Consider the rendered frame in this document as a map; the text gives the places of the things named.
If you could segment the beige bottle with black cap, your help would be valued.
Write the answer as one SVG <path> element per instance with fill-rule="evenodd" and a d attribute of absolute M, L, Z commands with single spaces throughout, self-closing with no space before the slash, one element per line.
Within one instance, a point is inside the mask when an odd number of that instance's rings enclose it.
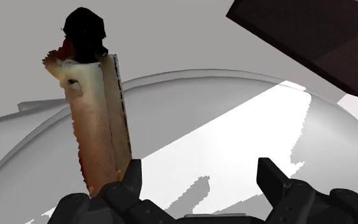
<path fill-rule="evenodd" d="M 62 46 L 46 54 L 45 69 L 69 103 L 81 174 L 91 198 L 123 179 L 132 159 L 118 58 L 103 45 L 103 19 L 85 7 L 71 12 Z"/>

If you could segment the white toilet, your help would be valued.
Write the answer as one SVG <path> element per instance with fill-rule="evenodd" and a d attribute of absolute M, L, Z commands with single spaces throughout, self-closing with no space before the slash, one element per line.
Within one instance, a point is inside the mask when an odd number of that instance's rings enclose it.
<path fill-rule="evenodd" d="M 123 84 L 141 195 L 173 217 L 271 207 L 258 158 L 328 193 L 358 193 L 358 120 L 300 85 L 260 74 L 187 70 Z M 47 224 L 58 201 L 86 190 L 64 99 L 27 101 L 0 117 L 0 224 Z"/>

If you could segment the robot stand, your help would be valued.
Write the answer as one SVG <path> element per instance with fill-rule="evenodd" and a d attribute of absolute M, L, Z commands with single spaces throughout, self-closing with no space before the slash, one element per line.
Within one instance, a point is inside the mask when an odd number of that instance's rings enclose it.
<path fill-rule="evenodd" d="M 358 97 L 358 0 L 234 0 L 226 16 Z"/>

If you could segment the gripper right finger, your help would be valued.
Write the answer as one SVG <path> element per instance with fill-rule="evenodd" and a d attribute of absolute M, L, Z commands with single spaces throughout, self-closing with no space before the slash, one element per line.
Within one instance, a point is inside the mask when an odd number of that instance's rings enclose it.
<path fill-rule="evenodd" d="M 334 188 L 329 194 L 288 178 L 269 158 L 259 158 L 256 182 L 273 207 L 266 224 L 358 224 L 358 193 Z"/>

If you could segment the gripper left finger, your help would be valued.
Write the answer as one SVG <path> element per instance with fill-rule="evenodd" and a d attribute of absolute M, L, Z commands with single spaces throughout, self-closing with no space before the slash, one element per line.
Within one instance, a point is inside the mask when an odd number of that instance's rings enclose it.
<path fill-rule="evenodd" d="M 150 200 L 139 198 L 142 163 L 132 159 L 122 181 L 108 183 L 95 198 L 71 193 L 61 198 L 48 224 L 176 224 Z"/>

